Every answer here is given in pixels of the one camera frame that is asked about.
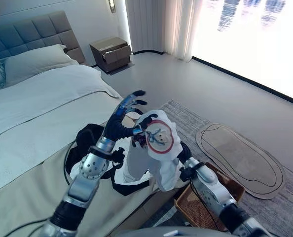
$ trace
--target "white pillow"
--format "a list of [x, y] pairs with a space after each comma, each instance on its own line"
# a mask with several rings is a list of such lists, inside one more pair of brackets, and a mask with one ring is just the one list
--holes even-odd
[[6, 86], [15, 85], [50, 69], [78, 64], [76, 60], [65, 54], [65, 48], [65, 45], [56, 44], [6, 58], [4, 62]]

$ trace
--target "bed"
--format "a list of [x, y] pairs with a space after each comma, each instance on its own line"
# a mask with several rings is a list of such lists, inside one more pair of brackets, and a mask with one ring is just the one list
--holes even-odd
[[[48, 48], [51, 53], [63, 51], [68, 58], [58, 56], [64, 60], [56, 64], [42, 61], [48, 59]], [[107, 121], [121, 97], [98, 70], [83, 65], [84, 56], [63, 11], [0, 27], [0, 59], [6, 72], [0, 89], [3, 236], [52, 215], [67, 189], [62, 170], [70, 143], [88, 123]], [[33, 69], [26, 71], [27, 65]], [[128, 117], [123, 123], [134, 125]], [[157, 190], [150, 179], [148, 187], [125, 197], [112, 188], [110, 179], [102, 180], [78, 236], [107, 236]], [[34, 227], [12, 236], [27, 236]]]

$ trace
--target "curtain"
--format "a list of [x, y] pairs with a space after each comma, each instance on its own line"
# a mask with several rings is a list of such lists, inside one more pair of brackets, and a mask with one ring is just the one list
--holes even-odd
[[163, 52], [165, 0], [126, 0], [125, 3], [132, 51]]
[[165, 52], [189, 61], [202, 0], [166, 0]]

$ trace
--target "beige oval mat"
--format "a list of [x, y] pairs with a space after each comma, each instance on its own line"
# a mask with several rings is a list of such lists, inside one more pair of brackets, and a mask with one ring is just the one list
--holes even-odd
[[196, 134], [200, 149], [248, 193], [275, 197], [285, 184], [282, 165], [268, 152], [230, 128], [210, 123]]

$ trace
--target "rug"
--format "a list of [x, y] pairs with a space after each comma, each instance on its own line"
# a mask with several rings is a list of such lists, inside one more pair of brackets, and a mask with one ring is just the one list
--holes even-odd
[[279, 161], [229, 127], [209, 123], [199, 129], [196, 142], [224, 173], [257, 198], [272, 199], [285, 185]]
[[[168, 118], [176, 123], [178, 134], [184, 141], [193, 156], [201, 161], [212, 162], [198, 147], [196, 143], [196, 133], [200, 128], [209, 123], [208, 120], [201, 118], [196, 113], [182, 106], [181, 104], [171, 100], [162, 106]], [[285, 187], [271, 200], [258, 199], [248, 193], [245, 193], [240, 200], [240, 206], [245, 209], [251, 216], [256, 218], [268, 231], [279, 237], [293, 237], [293, 172], [284, 167], [286, 173]], [[170, 200], [164, 207], [166, 209], [173, 208], [173, 200]], [[143, 225], [151, 227], [161, 218], [165, 220], [162, 225], [179, 226], [186, 222], [181, 214], [171, 211], [172, 218], [165, 218], [166, 211], [160, 209], [150, 220]]]

